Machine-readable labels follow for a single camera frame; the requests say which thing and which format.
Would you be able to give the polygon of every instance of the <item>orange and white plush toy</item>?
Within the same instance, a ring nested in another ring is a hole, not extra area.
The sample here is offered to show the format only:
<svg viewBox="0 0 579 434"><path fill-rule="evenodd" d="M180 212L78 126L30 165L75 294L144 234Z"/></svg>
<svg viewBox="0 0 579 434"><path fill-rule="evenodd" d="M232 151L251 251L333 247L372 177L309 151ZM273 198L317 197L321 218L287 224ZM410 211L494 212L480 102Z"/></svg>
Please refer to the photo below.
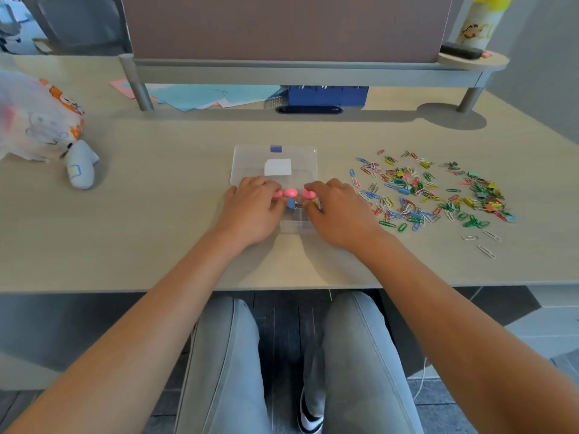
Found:
<svg viewBox="0 0 579 434"><path fill-rule="evenodd" d="M0 160L62 159L74 187L94 183L98 156L80 140L84 111L44 79L0 70Z"/></svg>

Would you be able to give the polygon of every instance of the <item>white paper clip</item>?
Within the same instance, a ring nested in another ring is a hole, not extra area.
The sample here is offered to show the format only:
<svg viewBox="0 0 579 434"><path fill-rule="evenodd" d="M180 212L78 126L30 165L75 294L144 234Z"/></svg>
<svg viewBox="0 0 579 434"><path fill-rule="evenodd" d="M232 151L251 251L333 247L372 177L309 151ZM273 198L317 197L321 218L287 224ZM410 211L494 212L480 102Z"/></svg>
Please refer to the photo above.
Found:
<svg viewBox="0 0 579 434"><path fill-rule="evenodd" d="M488 237L490 237L491 239L496 240L497 242L502 242L501 238L498 236L495 236L494 234L492 234L491 232L489 232L488 230L482 230L483 233L485 233Z"/></svg>
<svg viewBox="0 0 579 434"><path fill-rule="evenodd" d="M484 254L486 254L487 256L489 256L491 259L496 259L497 256L492 254L488 249L486 249L485 247L483 247L482 245L478 245L478 249L481 250Z"/></svg>

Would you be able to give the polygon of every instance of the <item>leg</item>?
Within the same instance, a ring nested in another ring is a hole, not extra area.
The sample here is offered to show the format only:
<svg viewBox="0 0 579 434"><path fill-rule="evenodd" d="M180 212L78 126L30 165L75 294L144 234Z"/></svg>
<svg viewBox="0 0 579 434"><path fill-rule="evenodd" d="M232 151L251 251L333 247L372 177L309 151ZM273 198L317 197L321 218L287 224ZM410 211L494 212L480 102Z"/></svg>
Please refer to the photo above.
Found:
<svg viewBox="0 0 579 434"><path fill-rule="evenodd" d="M133 55L123 54L119 55L120 65L123 66L123 71L127 77L128 84L133 90L135 99L139 105L141 111L155 111L153 107L153 101L151 101L149 96L149 91L147 91L146 85L141 82L139 75L137 73L137 68L135 67L135 62L133 60Z"/></svg>
<svg viewBox="0 0 579 434"><path fill-rule="evenodd" d="M306 404L312 413L323 408L325 434L423 432L384 317L367 295L347 292L334 300L311 360L315 368L306 368L305 379L317 389L306 385Z"/></svg>
<svg viewBox="0 0 579 434"><path fill-rule="evenodd" d="M176 434L271 434L258 341L245 302L207 303L191 335Z"/></svg>
<svg viewBox="0 0 579 434"><path fill-rule="evenodd" d="M456 110L459 113L468 114L473 109L473 106L484 90L485 89L481 86L467 89L466 94L464 94L463 101L460 102L460 105Z"/></svg>

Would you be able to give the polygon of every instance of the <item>pile of paper clips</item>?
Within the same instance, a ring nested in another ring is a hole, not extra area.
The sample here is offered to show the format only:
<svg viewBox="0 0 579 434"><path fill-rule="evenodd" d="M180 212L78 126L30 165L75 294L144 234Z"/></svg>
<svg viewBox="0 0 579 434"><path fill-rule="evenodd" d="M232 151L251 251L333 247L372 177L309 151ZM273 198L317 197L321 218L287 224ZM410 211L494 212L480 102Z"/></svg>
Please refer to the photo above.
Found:
<svg viewBox="0 0 579 434"><path fill-rule="evenodd" d="M384 150L377 152L377 155L382 155ZM424 169L429 169L435 164L434 161L428 161L426 158L418 158L414 152L406 151L402 154L402 157L411 157L416 160ZM425 226L427 223L435 223L440 217L442 211L444 211L445 216L450 220L454 221L458 219L463 222L464 227L478 227L482 230L482 233L486 234L491 239L501 242L501 239L485 230L489 226L489 221L481 221L477 219L474 215L470 215L465 211L461 211L461 201L459 199L460 189L446 189L447 192L454 193L448 199L444 199L434 192L438 189L438 185L434 183L435 176L430 172L424 172L424 182L420 180L420 172L409 166L399 166L397 167L398 160L392 156L385 156L384 162L390 165L391 169L383 169L378 162L367 161L363 158L356 158L356 160L363 163L360 170L363 173L372 176L375 179L380 179L384 182L384 185L390 189L397 190L403 196L400 197L401 207L395 209L394 202L389 197L383 197L378 194L380 186L378 182L373 182L367 190L361 189L361 184L356 179L356 173L354 169L350 169L350 175L352 179L352 184L359 189L359 195L365 199L370 206L375 202L376 209L373 210L376 216L384 215L384 219L381 219L379 223L386 227L396 228L397 226L393 223L395 220L403 220L404 222L398 226L398 232L402 233L408 227L409 223L412 224L412 230L418 231L421 227ZM449 161L439 165L440 167L445 167L446 170L454 175L465 175L466 171L462 171L458 166L456 161ZM484 210L489 213L494 213L499 218L507 221L514 222L515 216L509 213L506 209L504 203L504 197L499 189L497 189L496 183L484 180L474 172L468 172L464 181L459 182L459 185L469 186L469 188L475 193L472 198L463 198L462 202L471 207L474 210ZM438 207L432 211L432 213L427 212L420 207L418 207L412 201L406 199L404 196L422 196L421 202L427 203L429 201L439 201ZM478 236L462 236L463 240L471 241L478 240ZM478 245L478 248L484 252L487 256L494 259L496 256L489 251L487 248Z"/></svg>

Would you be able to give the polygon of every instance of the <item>desk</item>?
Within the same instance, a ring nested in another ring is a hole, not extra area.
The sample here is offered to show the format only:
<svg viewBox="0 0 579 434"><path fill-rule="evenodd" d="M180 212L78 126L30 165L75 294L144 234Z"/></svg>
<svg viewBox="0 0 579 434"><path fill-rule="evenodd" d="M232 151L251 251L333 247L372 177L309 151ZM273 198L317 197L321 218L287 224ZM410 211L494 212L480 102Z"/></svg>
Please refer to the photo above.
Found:
<svg viewBox="0 0 579 434"><path fill-rule="evenodd" d="M16 62L83 106L83 138L101 162L94 188L79 191L59 162L2 161L0 292L149 289L215 221L233 149L245 143L317 146L323 181L349 181L349 169L360 166L354 158L377 159L380 149L457 161L496 181L518 221L509 225L477 212L492 221L488 229L501 243L480 230L481 240L462 241L473 230L445 218L417 233L396 233L418 258L454 286L579 281L579 146L487 92L469 116L445 105L459 103L464 90L458 88L372 88L364 111L318 120L279 116L259 104L189 113L163 105L142 113L108 85L123 77L118 58ZM444 169L431 171L442 194L456 187ZM477 242L497 258L486 257ZM246 250L217 289L377 285L353 256L316 235L281 234Z"/></svg>

